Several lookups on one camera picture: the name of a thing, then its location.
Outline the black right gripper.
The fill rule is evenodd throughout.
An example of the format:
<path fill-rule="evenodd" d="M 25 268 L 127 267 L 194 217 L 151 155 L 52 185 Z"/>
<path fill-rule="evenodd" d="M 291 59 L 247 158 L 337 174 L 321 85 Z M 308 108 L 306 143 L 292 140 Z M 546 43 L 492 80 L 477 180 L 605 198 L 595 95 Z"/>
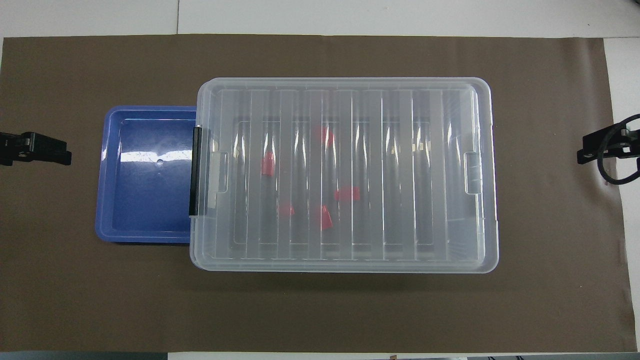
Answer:
<path fill-rule="evenodd" d="M 599 129 L 582 137 L 582 148 L 576 153 L 576 161 L 579 165 L 593 161 L 599 150 L 602 140 L 606 139 L 605 153 L 608 157 L 632 158 L 640 155 L 639 129 L 631 129 L 629 124 L 639 120 L 639 116 L 628 118 L 615 123 L 608 128 Z"/>

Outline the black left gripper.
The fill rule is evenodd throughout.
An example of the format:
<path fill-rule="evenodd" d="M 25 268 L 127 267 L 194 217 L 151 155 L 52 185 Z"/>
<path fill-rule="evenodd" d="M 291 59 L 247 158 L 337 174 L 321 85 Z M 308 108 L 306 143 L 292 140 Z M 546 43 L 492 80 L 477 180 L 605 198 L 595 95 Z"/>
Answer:
<path fill-rule="evenodd" d="M 73 153 L 67 150 L 67 142 L 52 139 L 36 132 L 24 132 L 15 138 L 14 134 L 0 133 L 0 165 L 13 166 L 14 152 L 18 158 L 33 158 L 49 155 L 52 163 L 62 166 L 72 164 Z"/>

